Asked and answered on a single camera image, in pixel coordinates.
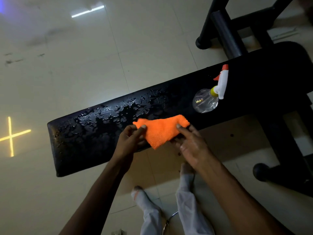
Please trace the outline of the person's left hand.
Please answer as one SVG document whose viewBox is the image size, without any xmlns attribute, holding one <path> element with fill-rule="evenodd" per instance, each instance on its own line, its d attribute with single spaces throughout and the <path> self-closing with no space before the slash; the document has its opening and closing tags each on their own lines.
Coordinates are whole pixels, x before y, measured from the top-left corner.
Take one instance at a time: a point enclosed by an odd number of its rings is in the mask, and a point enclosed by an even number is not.
<svg viewBox="0 0 313 235">
<path fill-rule="evenodd" d="M 138 129 L 134 124 L 128 125 L 119 135 L 119 139 L 111 161 L 119 165 L 125 174 L 133 161 L 133 155 L 138 147 L 145 144 L 144 136 L 133 138 L 133 132 Z"/>
</svg>

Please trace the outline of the person's right forearm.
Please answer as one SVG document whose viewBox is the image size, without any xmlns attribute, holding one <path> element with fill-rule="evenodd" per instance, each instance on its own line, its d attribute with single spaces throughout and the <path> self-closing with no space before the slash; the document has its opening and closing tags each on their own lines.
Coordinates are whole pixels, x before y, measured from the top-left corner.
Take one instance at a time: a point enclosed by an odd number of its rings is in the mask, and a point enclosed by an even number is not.
<svg viewBox="0 0 313 235">
<path fill-rule="evenodd" d="M 217 158 L 205 156 L 194 168 L 239 235 L 294 235 L 254 199 Z"/>
</svg>

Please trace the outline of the person's left forearm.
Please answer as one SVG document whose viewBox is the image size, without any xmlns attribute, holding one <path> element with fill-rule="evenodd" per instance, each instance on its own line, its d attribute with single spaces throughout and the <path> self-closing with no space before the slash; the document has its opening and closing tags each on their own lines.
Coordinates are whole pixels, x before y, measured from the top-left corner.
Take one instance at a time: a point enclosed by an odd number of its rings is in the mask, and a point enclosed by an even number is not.
<svg viewBox="0 0 313 235">
<path fill-rule="evenodd" d="M 59 235 L 101 235 L 113 199 L 133 155 L 112 158 Z"/>
</svg>

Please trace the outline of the black padded gym bench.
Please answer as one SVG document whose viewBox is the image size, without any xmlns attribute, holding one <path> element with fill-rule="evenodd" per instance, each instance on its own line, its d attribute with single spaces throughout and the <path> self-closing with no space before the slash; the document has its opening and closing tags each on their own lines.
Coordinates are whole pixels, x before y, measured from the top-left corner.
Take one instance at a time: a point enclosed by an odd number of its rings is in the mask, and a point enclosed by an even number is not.
<svg viewBox="0 0 313 235">
<path fill-rule="evenodd" d="M 229 65 L 224 99 L 215 110 L 198 113 L 195 94 L 214 86 Z M 130 93 L 48 122 L 57 177 L 108 162 L 118 137 L 138 118 L 183 115 L 203 129 L 248 114 L 287 113 L 308 104 L 313 91 L 313 61 L 296 42 L 280 42 L 193 73 Z"/>
</svg>

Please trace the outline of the person's right hand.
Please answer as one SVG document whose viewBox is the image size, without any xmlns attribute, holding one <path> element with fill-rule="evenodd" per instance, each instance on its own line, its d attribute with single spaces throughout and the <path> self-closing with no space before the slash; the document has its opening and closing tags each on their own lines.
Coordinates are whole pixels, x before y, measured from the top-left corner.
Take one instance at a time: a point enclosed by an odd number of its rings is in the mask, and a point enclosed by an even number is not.
<svg viewBox="0 0 313 235">
<path fill-rule="evenodd" d="M 192 125 L 176 125 L 179 134 L 170 142 L 179 149 L 185 160 L 200 174 L 207 171 L 216 158 L 199 131 Z"/>
</svg>

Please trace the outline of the person's right leg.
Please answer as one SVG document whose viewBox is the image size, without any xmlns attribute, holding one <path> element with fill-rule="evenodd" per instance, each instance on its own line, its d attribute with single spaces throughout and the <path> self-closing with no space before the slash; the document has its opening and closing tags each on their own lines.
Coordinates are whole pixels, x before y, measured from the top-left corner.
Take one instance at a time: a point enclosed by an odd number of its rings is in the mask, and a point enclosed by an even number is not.
<svg viewBox="0 0 313 235">
<path fill-rule="evenodd" d="M 185 235 L 215 235 L 212 225 L 202 214 L 191 191 L 194 177 L 194 169 L 187 162 L 182 163 L 176 199 L 183 231 Z"/>
</svg>

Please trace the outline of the person's leg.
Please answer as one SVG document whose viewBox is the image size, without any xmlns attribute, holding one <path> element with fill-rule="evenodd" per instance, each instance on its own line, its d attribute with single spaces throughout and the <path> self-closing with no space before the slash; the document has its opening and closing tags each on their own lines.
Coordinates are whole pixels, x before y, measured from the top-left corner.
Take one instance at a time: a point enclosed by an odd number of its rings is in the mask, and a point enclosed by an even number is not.
<svg viewBox="0 0 313 235">
<path fill-rule="evenodd" d="M 183 231 L 185 235 L 215 235 L 212 225 L 202 214 L 191 191 L 194 177 L 194 169 L 187 162 L 182 163 L 176 199 Z"/>
<path fill-rule="evenodd" d="M 143 211 L 143 225 L 140 235 L 162 235 L 162 210 L 154 204 L 143 188 L 135 186 L 131 192 L 131 197 L 136 205 Z"/>
</svg>

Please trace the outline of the orange microfiber cloth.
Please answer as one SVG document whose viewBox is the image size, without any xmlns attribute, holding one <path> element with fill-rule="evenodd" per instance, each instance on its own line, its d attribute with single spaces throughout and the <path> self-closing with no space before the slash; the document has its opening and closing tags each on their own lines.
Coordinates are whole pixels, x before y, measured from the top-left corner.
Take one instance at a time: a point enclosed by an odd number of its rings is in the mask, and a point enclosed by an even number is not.
<svg viewBox="0 0 313 235">
<path fill-rule="evenodd" d="M 185 128 L 190 126 L 190 122 L 183 115 L 155 120 L 139 118 L 133 124 L 137 128 L 143 125 L 146 126 L 147 129 L 144 138 L 154 150 L 179 134 L 177 124 Z"/>
</svg>

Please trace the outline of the black metal bench frame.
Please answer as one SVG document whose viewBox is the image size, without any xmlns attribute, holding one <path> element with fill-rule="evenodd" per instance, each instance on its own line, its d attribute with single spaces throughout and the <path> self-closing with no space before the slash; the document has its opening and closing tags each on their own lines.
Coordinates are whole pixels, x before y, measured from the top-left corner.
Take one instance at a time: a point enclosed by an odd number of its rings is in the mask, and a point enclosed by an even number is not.
<svg viewBox="0 0 313 235">
<path fill-rule="evenodd" d="M 226 103 L 234 114 L 254 114 L 278 166 L 257 163 L 254 177 L 313 198 L 313 153 L 304 156 L 284 116 L 295 116 L 313 142 L 313 62 L 299 43 L 274 41 L 269 30 L 294 0 L 274 0 L 269 7 L 231 18 L 231 0 L 212 0 L 196 46 L 213 41 L 223 48 L 229 64 Z"/>
</svg>

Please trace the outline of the person's left leg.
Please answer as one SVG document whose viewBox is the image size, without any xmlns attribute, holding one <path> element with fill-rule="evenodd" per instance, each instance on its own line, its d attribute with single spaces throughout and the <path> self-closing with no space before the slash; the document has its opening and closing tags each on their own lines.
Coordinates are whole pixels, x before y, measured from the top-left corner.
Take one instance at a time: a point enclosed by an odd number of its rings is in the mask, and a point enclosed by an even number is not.
<svg viewBox="0 0 313 235">
<path fill-rule="evenodd" d="M 143 188 L 135 186 L 131 192 L 131 197 L 136 205 L 143 211 L 143 225 L 140 235 L 162 235 L 162 210 L 154 204 Z"/>
</svg>

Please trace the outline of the clear spray bottle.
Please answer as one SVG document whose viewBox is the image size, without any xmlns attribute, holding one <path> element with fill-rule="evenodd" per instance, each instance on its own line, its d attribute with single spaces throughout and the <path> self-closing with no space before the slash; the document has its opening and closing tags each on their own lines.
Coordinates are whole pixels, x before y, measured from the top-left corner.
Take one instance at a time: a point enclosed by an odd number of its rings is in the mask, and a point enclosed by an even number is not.
<svg viewBox="0 0 313 235">
<path fill-rule="evenodd" d="M 218 106 L 218 101 L 224 99 L 229 75 L 229 65 L 224 64 L 220 74 L 214 78 L 217 85 L 211 89 L 199 90 L 193 98 L 193 108 L 198 113 L 208 113 Z"/>
</svg>

